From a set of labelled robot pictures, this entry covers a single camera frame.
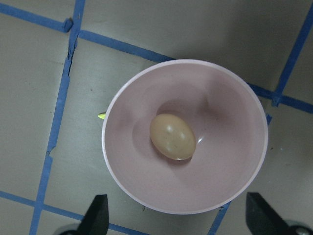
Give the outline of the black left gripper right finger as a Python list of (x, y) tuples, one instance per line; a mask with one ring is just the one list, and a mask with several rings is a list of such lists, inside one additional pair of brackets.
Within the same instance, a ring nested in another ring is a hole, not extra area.
[(252, 235), (291, 235), (292, 230), (257, 192), (246, 195), (246, 224)]

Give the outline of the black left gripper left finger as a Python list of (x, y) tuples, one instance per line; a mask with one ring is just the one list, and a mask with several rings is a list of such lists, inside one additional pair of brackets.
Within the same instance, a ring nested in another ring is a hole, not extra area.
[(93, 199), (77, 228), (78, 235), (106, 235), (109, 229), (109, 207), (106, 194)]

